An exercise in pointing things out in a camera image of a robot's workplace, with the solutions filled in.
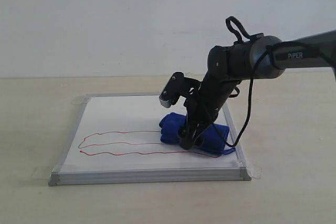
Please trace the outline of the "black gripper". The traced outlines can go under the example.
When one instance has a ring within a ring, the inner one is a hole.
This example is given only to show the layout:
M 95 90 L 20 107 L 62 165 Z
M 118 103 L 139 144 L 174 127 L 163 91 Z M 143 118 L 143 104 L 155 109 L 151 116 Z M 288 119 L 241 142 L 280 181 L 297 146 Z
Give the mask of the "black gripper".
M 239 84 L 238 79 L 220 80 L 209 73 L 204 76 L 199 87 L 184 102 L 187 119 L 177 132 L 182 149 L 191 150 L 210 142 L 209 126 L 217 119 L 219 110 Z

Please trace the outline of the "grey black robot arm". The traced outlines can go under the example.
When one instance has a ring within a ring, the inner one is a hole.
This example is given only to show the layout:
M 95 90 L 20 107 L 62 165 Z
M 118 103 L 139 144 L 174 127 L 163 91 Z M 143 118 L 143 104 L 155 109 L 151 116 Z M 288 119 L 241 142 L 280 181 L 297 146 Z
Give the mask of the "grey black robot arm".
M 290 68 L 335 68 L 335 31 L 292 41 L 257 36 L 233 46 L 215 46 L 207 72 L 186 99 L 187 117 L 179 129 L 180 147 L 190 150 L 212 125 L 233 90 L 244 80 L 274 79 Z

